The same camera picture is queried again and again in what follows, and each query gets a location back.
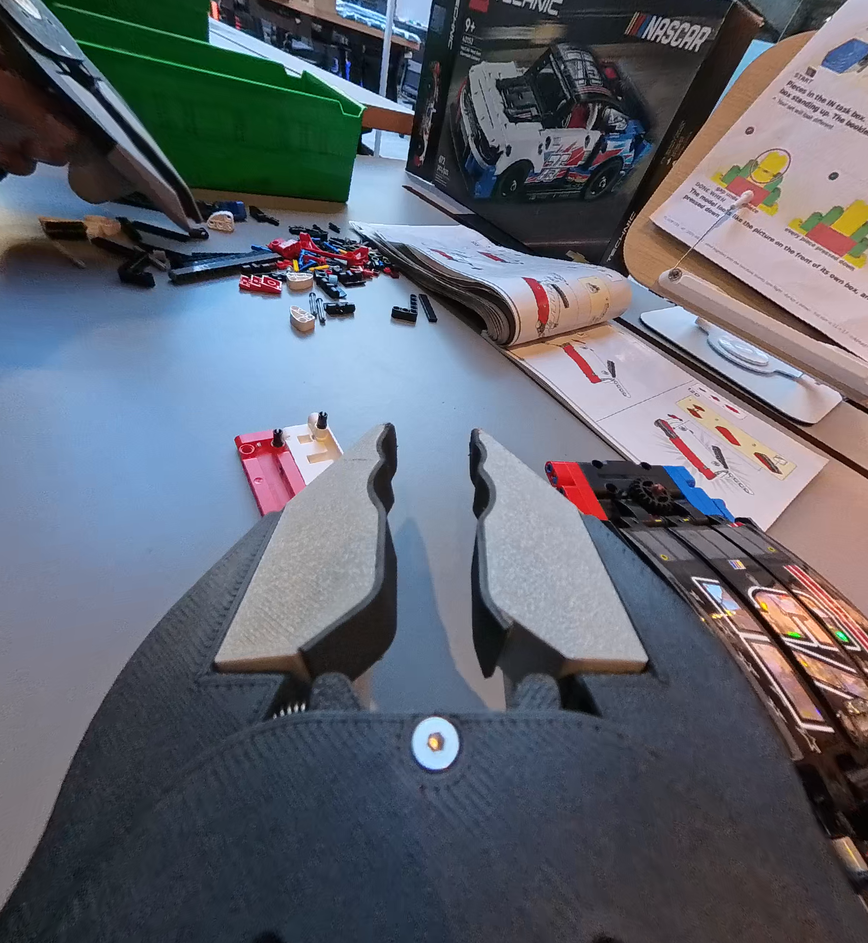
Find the white background table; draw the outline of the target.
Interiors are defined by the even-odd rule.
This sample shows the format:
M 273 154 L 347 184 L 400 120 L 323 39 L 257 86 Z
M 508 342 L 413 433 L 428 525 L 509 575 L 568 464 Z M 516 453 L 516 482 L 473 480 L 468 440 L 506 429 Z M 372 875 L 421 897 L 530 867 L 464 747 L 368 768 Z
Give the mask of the white background table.
M 359 151 L 382 159 L 406 161 L 414 111 L 408 104 L 379 94 L 380 62 L 375 57 L 337 43 L 293 37 L 288 38 L 286 50 L 282 44 L 259 39 L 250 31 L 213 17 L 208 19 L 208 40 L 220 49 L 280 63 L 294 76 L 312 74 L 340 90 L 364 107 Z

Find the red and white panel assembly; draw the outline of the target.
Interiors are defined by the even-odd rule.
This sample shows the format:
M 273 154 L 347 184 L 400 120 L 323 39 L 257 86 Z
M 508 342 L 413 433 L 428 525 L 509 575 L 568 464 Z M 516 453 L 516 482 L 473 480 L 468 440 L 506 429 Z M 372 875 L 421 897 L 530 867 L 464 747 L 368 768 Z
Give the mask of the red and white panel assembly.
M 263 516 L 282 511 L 343 455 L 324 410 L 297 425 L 238 435 L 235 446 Z

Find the green plastic bin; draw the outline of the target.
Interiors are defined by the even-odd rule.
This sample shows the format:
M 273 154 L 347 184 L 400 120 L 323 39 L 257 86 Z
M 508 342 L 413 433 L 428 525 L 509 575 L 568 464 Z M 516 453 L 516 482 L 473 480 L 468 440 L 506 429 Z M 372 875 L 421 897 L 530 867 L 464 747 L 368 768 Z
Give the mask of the green plastic bin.
M 364 112 L 356 101 L 319 82 L 273 86 L 135 55 L 118 66 L 118 85 L 98 68 L 192 189 L 347 202 Z
M 209 1 L 56 1 L 51 7 L 81 9 L 176 36 L 207 41 Z
M 273 86 L 277 86 L 282 80 L 287 80 L 290 88 L 309 88 L 320 83 L 322 87 L 330 88 L 332 95 L 349 98 L 312 74 L 294 76 L 280 63 L 220 49 L 208 39 L 198 41 L 185 38 L 71 6 L 50 6 L 50 9 L 59 17 L 88 57 L 116 85 L 120 83 L 120 56 L 132 58 L 135 55 L 168 65 Z

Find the printed toy car box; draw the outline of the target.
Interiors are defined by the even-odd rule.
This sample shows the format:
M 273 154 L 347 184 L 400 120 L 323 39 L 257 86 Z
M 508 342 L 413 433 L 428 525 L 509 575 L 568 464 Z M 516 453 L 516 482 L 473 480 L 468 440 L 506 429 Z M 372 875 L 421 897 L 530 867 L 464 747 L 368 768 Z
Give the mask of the printed toy car box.
M 489 239 L 625 272 L 764 24 L 750 2 L 432 2 L 405 170 Z

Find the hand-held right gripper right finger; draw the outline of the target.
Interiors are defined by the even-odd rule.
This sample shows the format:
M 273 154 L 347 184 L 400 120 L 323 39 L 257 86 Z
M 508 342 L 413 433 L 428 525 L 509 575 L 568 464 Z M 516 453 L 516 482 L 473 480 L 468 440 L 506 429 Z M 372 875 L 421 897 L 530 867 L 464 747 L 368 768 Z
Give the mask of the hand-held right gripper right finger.
M 579 510 L 486 431 L 469 449 L 483 675 L 642 672 L 648 655 Z

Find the pile of small toy bricks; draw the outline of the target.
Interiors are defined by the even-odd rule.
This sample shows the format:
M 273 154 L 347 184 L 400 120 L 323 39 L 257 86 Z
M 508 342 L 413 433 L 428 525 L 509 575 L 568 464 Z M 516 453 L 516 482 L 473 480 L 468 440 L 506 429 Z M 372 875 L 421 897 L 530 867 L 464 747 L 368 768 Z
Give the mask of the pile of small toy bricks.
M 208 209 L 209 214 L 216 210 L 215 204 L 200 204 L 199 207 Z M 246 208 L 247 220 L 271 227 L 277 225 L 278 220 L 258 206 L 246 206 Z M 374 277 L 399 275 L 397 266 L 387 256 L 373 249 L 369 243 L 359 239 L 347 239 L 333 222 L 327 227 L 291 226 L 285 236 L 277 236 L 269 242 L 253 242 L 245 250 L 239 250 L 214 249 L 209 243 L 213 235 L 235 235 L 238 224 L 242 222 L 236 222 L 234 233 L 227 234 L 208 229 L 205 223 L 207 217 L 208 215 L 199 225 L 192 226 L 204 227 L 208 231 L 209 240 L 206 242 L 175 242 L 154 235 L 140 234 L 129 224 L 130 220 L 136 219 L 127 216 L 87 215 L 77 219 L 39 216 L 38 222 L 43 235 L 75 264 L 80 264 L 81 259 L 68 251 L 66 246 L 68 242 L 83 242 L 115 257 L 119 262 L 117 276 L 120 282 L 135 288 L 153 289 L 157 286 L 158 275 L 165 275 L 168 279 L 170 269 L 199 259 L 246 253 L 272 253 L 267 248 L 271 241 L 301 232 L 310 233 L 313 242 L 319 247 L 317 253 L 301 253 L 298 259 L 285 259 L 277 263 L 274 271 L 258 276 L 279 279 L 284 291 L 287 289 L 286 272 L 309 272 L 314 278 L 313 289 L 322 292 L 332 301 L 340 301 L 345 297 L 347 288 L 361 287 Z M 158 225 L 172 229 L 167 225 Z M 232 277 L 239 280 L 241 276 Z

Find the wooden document stand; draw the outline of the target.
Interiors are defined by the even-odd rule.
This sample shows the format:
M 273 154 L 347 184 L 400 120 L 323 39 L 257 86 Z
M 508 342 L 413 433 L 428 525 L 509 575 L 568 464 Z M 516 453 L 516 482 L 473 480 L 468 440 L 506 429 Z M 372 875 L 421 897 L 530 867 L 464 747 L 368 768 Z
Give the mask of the wooden document stand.
M 685 182 L 687 176 L 719 139 L 814 35 L 814 31 L 807 31 L 783 39 L 770 45 L 746 66 L 715 106 L 700 131 L 691 136 L 687 148 L 635 218 L 624 242 L 624 261 L 630 275 L 645 288 L 675 301 L 675 295 L 670 290 L 660 288 L 657 280 L 664 271 L 678 265 L 678 259 L 685 250 L 682 242 L 651 221 L 652 213 Z M 685 263 L 683 268 L 734 300 L 756 310 L 756 326 L 749 330 L 749 338 L 756 344 L 763 339 L 772 338 L 772 325 L 776 323 L 799 335 L 807 348 L 814 342 L 829 343 L 829 338 L 817 328 L 805 324 L 776 302 L 740 282 L 705 257 L 697 255 L 693 262 Z

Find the instruction booklet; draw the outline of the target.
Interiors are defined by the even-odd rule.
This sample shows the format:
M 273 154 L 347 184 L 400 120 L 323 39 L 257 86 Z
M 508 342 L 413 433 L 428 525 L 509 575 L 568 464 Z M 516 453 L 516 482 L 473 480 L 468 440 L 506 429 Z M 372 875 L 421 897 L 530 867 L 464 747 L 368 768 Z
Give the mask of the instruction booklet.
M 682 469 L 735 517 L 769 527 L 828 464 L 620 326 L 628 277 L 462 225 L 350 228 L 417 286 L 474 313 L 494 346 L 620 455 Z

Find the printed instruction sheet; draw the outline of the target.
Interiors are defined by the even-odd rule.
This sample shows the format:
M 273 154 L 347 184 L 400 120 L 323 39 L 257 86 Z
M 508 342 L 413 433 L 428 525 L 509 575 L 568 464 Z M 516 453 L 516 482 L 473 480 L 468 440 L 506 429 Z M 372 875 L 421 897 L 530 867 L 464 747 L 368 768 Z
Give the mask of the printed instruction sheet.
M 868 1 L 838 9 L 651 220 L 868 363 Z

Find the person's left hand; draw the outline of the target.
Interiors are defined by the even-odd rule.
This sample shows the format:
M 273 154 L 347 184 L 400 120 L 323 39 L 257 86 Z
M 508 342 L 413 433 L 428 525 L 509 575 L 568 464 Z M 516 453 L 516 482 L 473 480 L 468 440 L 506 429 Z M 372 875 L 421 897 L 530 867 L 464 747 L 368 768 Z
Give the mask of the person's left hand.
M 0 178 L 30 175 L 40 163 L 68 163 L 81 137 L 57 103 L 7 66 L 0 50 Z

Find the long dark grey beam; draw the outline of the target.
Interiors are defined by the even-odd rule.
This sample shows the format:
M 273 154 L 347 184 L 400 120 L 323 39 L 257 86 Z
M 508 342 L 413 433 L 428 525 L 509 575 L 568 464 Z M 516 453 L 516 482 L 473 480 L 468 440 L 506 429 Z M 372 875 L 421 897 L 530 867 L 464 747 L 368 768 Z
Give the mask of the long dark grey beam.
M 232 276 L 259 275 L 272 272 L 285 259 L 276 253 L 246 253 L 228 257 L 203 258 L 172 268 L 168 281 L 173 286 L 201 284 Z

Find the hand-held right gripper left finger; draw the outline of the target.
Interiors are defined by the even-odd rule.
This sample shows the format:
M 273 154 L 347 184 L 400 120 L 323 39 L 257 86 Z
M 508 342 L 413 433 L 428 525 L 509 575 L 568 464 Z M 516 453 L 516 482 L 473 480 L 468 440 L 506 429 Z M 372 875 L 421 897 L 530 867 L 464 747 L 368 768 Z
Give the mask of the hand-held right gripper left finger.
M 356 682 L 391 646 L 395 427 L 376 425 L 342 451 L 282 511 L 262 516 L 266 533 L 213 656 L 222 681 Z

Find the grey desk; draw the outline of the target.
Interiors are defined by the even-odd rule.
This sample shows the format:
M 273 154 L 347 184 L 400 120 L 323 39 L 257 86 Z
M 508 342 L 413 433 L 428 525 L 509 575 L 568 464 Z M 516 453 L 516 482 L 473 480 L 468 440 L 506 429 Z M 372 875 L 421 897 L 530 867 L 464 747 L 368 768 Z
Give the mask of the grey desk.
M 646 668 L 483 675 L 471 433 L 535 472 L 578 430 L 494 347 L 391 326 L 404 284 L 302 339 L 4 255 L 0 941 L 868 941 L 755 687 L 606 524 Z M 393 642 L 356 682 L 222 681 L 266 533 L 235 437 L 321 410 L 343 450 L 395 427 Z

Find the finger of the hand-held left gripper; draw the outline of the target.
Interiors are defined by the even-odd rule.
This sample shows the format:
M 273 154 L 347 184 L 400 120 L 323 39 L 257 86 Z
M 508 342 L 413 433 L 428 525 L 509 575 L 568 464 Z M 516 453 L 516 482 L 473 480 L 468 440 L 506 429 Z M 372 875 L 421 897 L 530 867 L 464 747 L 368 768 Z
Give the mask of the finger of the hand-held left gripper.
M 108 184 L 110 200 L 119 202 L 140 195 L 162 211 L 178 226 L 194 222 L 191 191 L 173 173 L 168 179 L 135 148 L 116 144 L 106 155 L 113 181 Z
M 121 144 L 130 150 L 135 148 L 168 179 L 175 173 L 185 184 L 179 172 L 174 169 L 127 103 L 106 78 L 92 68 L 82 70 L 82 102 L 86 116 L 102 138 L 106 154 L 116 144 Z M 194 219 L 200 219 L 200 217 L 201 214 L 194 199 Z

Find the partly built toy car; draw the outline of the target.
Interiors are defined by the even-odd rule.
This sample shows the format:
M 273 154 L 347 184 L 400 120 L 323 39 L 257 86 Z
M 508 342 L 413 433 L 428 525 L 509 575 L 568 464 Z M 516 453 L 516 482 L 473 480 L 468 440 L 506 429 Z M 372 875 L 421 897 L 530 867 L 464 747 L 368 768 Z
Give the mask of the partly built toy car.
M 868 887 L 868 619 L 682 466 L 550 461 L 545 473 L 724 643 L 780 731 L 852 882 Z

